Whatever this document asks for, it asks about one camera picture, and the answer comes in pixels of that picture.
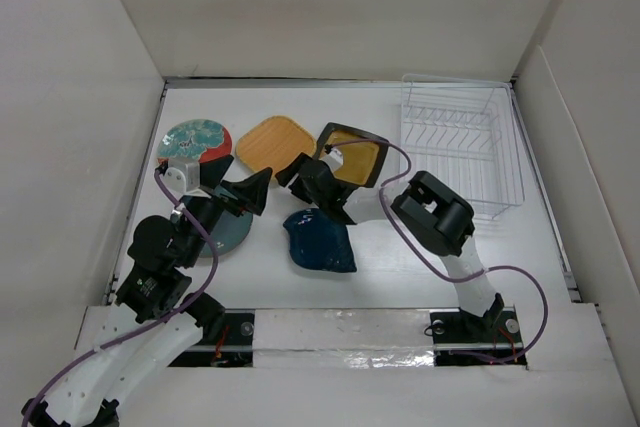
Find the woven bamboo square plate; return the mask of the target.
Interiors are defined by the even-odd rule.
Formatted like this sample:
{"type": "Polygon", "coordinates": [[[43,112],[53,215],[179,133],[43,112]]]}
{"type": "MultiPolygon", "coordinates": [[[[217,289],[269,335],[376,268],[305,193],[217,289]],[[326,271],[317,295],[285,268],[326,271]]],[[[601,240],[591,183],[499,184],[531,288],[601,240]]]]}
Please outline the woven bamboo square plate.
{"type": "Polygon", "coordinates": [[[316,139],[293,119],[271,116],[244,134],[235,153],[252,172],[271,168],[277,173],[289,166],[300,153],[312,156],[316,139]]]}

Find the teal round plate white blossoms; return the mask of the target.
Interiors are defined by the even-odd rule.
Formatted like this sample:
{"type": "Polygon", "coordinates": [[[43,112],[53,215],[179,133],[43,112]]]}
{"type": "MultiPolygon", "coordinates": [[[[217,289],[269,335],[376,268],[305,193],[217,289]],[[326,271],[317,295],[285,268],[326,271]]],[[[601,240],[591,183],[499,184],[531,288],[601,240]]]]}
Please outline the teal round plate white blossoms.
{"type": "Polygon", "coordinates": [[[183,203],[209,233],[219,255],[230,253],[238,247],[252,227],[252,213],[243,212],[236,216],[212,198],[184,196],[183,203]]]}

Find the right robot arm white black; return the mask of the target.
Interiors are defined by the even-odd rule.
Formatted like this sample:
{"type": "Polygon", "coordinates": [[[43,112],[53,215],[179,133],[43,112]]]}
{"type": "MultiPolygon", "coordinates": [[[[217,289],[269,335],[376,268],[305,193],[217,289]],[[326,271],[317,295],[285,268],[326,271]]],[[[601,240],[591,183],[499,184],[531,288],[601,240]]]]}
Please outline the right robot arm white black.
{"type": "Polygon", "coordinates": [[[497,330],[504,301],[479,259],[473,208],[431,173],[418,171],[406,182],[392,178],[390,187],[357,196],[357,187],[337,179],[326,162],[301,154],[275,178],[337,223],[389,221],[403,240],[417,241],[443,262],[444,276],[456,290],[465,334],[484,340],[497,330]]]}

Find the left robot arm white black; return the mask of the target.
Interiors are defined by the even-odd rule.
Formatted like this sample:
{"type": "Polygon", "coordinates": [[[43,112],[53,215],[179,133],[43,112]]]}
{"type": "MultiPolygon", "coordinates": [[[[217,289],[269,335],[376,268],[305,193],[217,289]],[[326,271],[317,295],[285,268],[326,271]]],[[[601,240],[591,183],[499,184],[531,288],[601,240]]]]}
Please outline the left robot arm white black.
{"type": "Polygon", "coordinates": [[[93,346],[64,367],[23,407],[25,426],[117,426],[132,392],[187,348],[222,334],[225,309],[206,289],[206,277],[191,291],[184,274],[225,213],[261,215],[273,171],[264,168],[242,181],[225,175],[227,155],[200,163],[173,158],[154,170],[175,218],[153,215],[138,223],[127,254],[133,262],[93,346]]]}

